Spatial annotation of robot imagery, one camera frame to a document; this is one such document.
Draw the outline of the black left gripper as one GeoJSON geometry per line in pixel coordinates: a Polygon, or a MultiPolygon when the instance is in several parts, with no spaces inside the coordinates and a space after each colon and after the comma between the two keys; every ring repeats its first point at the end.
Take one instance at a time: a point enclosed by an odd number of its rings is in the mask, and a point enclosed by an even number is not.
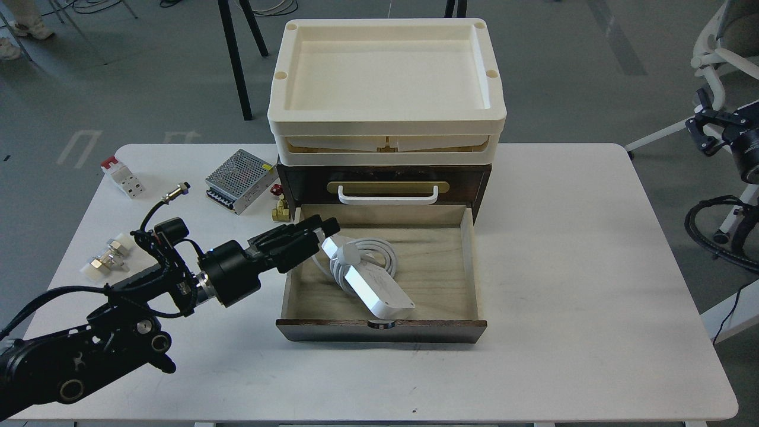
{"type": "Polygon", "coordinates": [[[329,237],[340,229],[334,217],[325,221],[321,217],[308,217],[250,238],[247,249],[235,240],[227,241],[202,255],[202,271],[217,300],[228,308],[260,289],[260,273],[274,268],[287,273],[317,254],[320,249],[317,230],[329,237]]]}

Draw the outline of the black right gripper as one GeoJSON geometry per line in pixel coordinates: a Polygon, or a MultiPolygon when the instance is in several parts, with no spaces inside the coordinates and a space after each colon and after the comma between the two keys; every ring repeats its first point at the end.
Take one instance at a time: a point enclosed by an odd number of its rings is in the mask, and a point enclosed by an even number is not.
{"type": "Polygon", "coordinates": [[[757,126],[758,100],[730,113],[724,109],[715,109],[704,88],[699,88],[696,94],[699,105],[695,109],[695,118],[686,119],[685,127],[697,149],[705,156],[712,157],[719,149],[727,146],[726,150],[732,154],[742,181],[758,184],[758,129],[746,130],[732,142],[722,142],[721,139],[707,136],[704,130],[706,124],[757,126]]]}

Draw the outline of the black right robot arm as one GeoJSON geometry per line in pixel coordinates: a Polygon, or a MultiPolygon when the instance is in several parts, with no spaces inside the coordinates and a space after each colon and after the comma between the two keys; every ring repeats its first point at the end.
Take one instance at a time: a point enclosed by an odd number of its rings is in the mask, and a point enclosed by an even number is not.
{"type": "MultiPolygon", "coordinates": [[[[713,156],[719,149],[728,146],[735,160],[741,179],[749,184],[757,184],[758,163],[758,130],[757,130],[757,101],[734,113],[724,113],[712,109],[712,103],[705,89],[698,89],[700,105],[695,108],[694,118],[686,121],[692,140],[697,149],[705,156],[713,156]]],[[[730,248],[735,256],[745,257],[743,245],[748,234],[757,224],[757,205],[748,205],[732,196],[721,196],[704,200],[691,208],[686,214],[685,229],[692,240],[700,246],[714,249],[716,254],[721,247],[705,240],[703,234],[695,225],[697,212],[711,205],[738,205],[742,207],[743,220],[738,224],[732,238],[730,248]]]]}

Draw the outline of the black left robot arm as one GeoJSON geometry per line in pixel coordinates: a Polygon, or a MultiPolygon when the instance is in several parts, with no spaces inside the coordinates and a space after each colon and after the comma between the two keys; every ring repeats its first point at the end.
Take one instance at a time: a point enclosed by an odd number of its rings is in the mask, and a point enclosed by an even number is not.
{"type": "Polygon", "coordinates": [[[48,290],[2,329],[2,419],[35,404],[75,403],[145,364],[173,373],[176,365],[167,355],[173,340],[161,318],[187,317],[209,298],[229,307],[260,289],[261,273],[292,270],[340,230],[333,217],[314,215],[255,236],[247,248],[235,240],[206,253],[196,246],[200,273],[193,274],[176,250],[188,239],[182,219],[160,222],[152,230],[147,224],[143,221],[131,235],[155,265],[114,285],[48,290]],[[8,337],[40,307],[71,292],[102,294],[107,302],[84,325],[28,340],[8,337]]]}

